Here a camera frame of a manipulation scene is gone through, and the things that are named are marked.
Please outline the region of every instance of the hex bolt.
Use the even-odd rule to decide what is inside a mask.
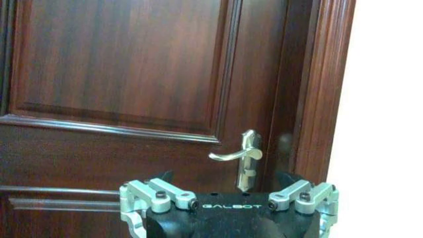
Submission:
[[[299,194],[299,199],[306,201],[306,202],[310,202],[310,200],[311,200],[310,192],[302,192]]]
[[[270,200],[269,208],[271,211],[275,211],[278,209],[278,203],[275,203],[275,201]]]
[[[191,211],[195,211],[195,210],[198,209],[198,207],[199,207],[199,201],[198,201],[197,199],[193,199],[193,200],[190,201],[189,206],[190,206],[190,210],[191,210]]]
[[[166,198],[166,191],[158,191],[157,198],[165,199]]]

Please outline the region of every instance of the silver door handle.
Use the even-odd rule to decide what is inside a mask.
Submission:
[[[249,191],[249,189],[251,189],[255,184],[255,178],[258,174],[257,162],[263,157],[263,152],[259,149],[261,140],[261,135],[254,130],[249,130],[243,133],[243,148],[241,151],[229,155],[210,153],[210,158],[217,161],[230,161],[239,159],[237,187],[243,192]]]
[[[263,157],[263,152],[257,148],[247,148],[229,155],[218,155],[215,153],[210,153],[210,158],[218,161],[230,161],[246,156],[254,158],[255,160],[259,160]]]

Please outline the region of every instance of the white wall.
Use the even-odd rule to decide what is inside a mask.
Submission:
[[[358,0],[329,182],[334,238],[423,237],[423,1]]]

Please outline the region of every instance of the silver metal bracket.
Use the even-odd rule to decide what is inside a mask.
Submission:
[[[279,192],[270,194],[270,209],[273,211],[286,211],[290,208],[290,203],[299,197],[302,192],[311,190],[311,183],[306,180],[299,180],[295,184]]]
[[[143,217],[151,208],[154,213],[165,213],[171,209],[171,201],[179,209],[194,210],[198,205],[197,195],[183,191],[159,178],[147,184],[134,180],[121,186],[121,219],[129,223],[130,233],[134,238],[146,238],[147,231],[143,227]]]
[[[199,202],[194,192],[179,189],[159,178],[150,180],[149,186],[157,191],[166,191],[179,209],[195,210],[198,208]]]
[[[311,187],[311,183],[299,180],[290,187],[270,194],[269,207],[273,211],[283,211],[295,201],[295,210],[302,214],[321,213],[319,238],[330,236],[331,226],[338,222],[339,191],[335,186],[323,182]]]
[[[243,133],[243,144],[242,150],[229,154],[229,155],[218,155],[210,153],[210,158],[218,161],[230,161],[235,159],[239,160],[239,169],[238,169],[238,179],[237,179],[237,187],[243,191],[249,191],[255,184],[257,178],[257,166],[258,160],[263,157],[263,152],[259,149],[262,142],[261,135],[255,132],[255,130],[249,130]]]

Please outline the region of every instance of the door panel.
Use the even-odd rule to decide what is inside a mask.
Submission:
[[[10,113],[214,135],[229,3],[19,1]]]
[[[127,224],[119,222],[119,195],[111,191],[55,190],[3,191],[0,237],[73,238],[130,237]]]

